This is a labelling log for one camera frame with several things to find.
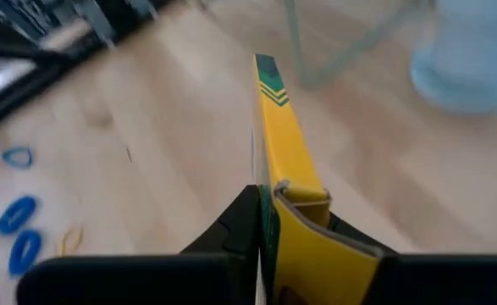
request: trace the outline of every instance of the blue rubber band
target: blue rubber band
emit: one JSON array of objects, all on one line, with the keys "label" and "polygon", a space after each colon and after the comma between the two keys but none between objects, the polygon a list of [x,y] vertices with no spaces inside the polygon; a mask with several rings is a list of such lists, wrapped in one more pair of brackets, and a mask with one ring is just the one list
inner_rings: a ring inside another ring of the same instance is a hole
[{"label": "blue rubber band", "polygon": [[0,218],[0,233],[13,234],[30,218],[36,210],[36,199],[31,196],[24,196],[15,202],[3,212]]},{"label": "blue rubber band", "polygon": [[25,230],[11,248],[9,257],[9,273],[12,275],[23,275],[36,261],[37,254],[41,250],[41,235],[35,230]]},{"label": "blue rubber band", "polygon": [[[28,158],[28,160],[25,163],[17,162],[14,159],[15,155],[18,155],[21,153],[25,154]],[[2,159],[6,164],[8,164],[9,166],[12,166],[14,168],[17,168],[17,169],[29,169],[31,167],[31,164],[32,164],[31,150],[29,147],[9,148],[9,149],[2,152]]]}]

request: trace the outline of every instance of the hardwood floor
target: hardwood floor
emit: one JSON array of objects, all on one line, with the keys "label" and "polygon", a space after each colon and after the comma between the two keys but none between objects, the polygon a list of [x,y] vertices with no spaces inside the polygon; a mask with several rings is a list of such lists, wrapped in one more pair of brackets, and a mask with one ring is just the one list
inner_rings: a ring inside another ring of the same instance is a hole
[{"label": "hardwood floor", "polygon": [[[402,252],[497,252],[497,114],[442,114],[415,93],[419,23],[307,91],[281,9],[263,0],[217,2],[205,14],[174,5],[1,122],[0,154],[29,146],[35,162],[16,170],[0,159],[0,215],[22,194],[41,199],[28,224],[45,238],[39,259],[54,257],[76,225],[85,228],[77,254],[178,252],[252,182],[251,56],[262,52],[278,60],[336,214]],[[360,18],[329,21],[340,32],[319,45],[344,44],[332,40],[374,21]],[[313,63],[331,53],[308,46]],[[13,301],[13,242],[0,236],[0,304]]]}]

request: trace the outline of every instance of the wooden floor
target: wooden floor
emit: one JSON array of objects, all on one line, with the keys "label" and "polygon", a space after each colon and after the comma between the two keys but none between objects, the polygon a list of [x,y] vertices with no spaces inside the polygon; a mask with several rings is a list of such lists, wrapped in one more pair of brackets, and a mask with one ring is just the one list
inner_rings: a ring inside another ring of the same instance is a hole
[{"label": "wooden floor", "polygon": [[[41,199],[28,224],[44,235],[40,259],[77,225],[77,254],[178,252],[253,181],[251,56],[262,52],[279,62],[336,214],[402,252],[497,252],[497,115],[449,116],[415,93],[413,24],[307,91],[284,21],[274,0],[215,3],[205,14],[178,4],[83,64],[0,123],[0,154],[35,154],[26,171],[0,159],[0,215],[23,194]],[[371,26],[329,22],[335,36]],[[332,47],[307,57],[317,63]],[[13,243],[0,236],[0,304],[13,302]]]}]

